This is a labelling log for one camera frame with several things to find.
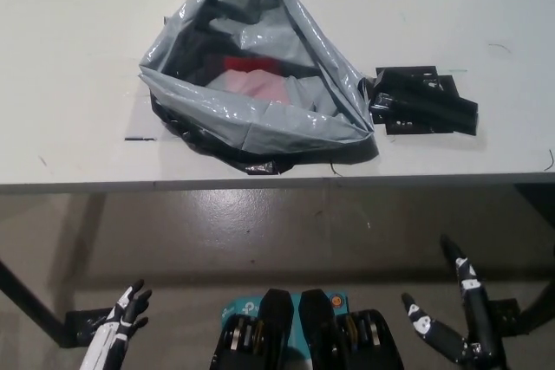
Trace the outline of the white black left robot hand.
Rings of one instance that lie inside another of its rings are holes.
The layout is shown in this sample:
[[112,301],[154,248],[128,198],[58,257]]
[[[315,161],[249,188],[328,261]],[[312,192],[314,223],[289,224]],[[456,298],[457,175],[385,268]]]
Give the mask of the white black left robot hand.
[[129,342],[148,324],[148,318],[141,315],[147,311],[153,291],[141,291],[143,286],[143,279],[134,282],[112,307],[88,346],[81,370],[121,369]]

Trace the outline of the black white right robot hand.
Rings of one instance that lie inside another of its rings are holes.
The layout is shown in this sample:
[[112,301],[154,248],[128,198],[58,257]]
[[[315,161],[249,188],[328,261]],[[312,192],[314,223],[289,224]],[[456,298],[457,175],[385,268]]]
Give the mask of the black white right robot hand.
[[462,369],[507,369],[502,337],[493,318],[489,297],[471,261],[447,235],[440,245],[456,274],[468,335],[457,333],[417,305],[408,293],[402,304],[417,336],[433,350]]

